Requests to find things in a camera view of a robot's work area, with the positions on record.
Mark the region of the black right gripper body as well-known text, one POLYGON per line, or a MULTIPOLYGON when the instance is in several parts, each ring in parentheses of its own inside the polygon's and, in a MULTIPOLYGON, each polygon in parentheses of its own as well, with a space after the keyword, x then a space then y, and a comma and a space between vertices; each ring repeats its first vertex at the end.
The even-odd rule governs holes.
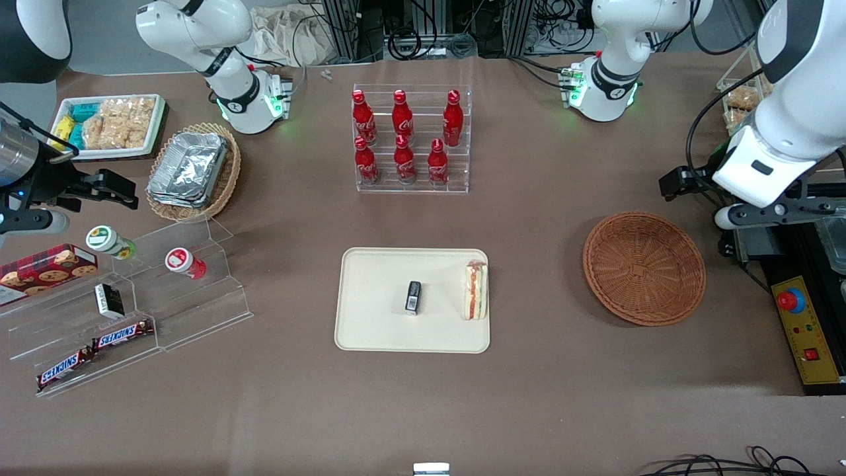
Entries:
POLYGON ((50 159, 58 156, 59 151, 40 143, 32 169, 12 184, 12 197, 21 201, 25 208, 39 204, 80 208, 81 199, 76 198, 73 192, 81 184, 84 173, 78 171, 70 161, 57 165, 50 163, 50 159))

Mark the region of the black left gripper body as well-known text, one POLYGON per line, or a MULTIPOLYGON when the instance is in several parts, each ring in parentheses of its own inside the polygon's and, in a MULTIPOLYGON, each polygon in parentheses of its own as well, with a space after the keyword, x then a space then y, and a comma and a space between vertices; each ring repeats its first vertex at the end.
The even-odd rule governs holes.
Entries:
POLYGON ((723 187, 719 186, 713 178, 716 169, 714 168, 696 168, 694 169, 694 193, 707 195, 713 193, 716 198, 720 200, 729 199, 730 193, 723 187))

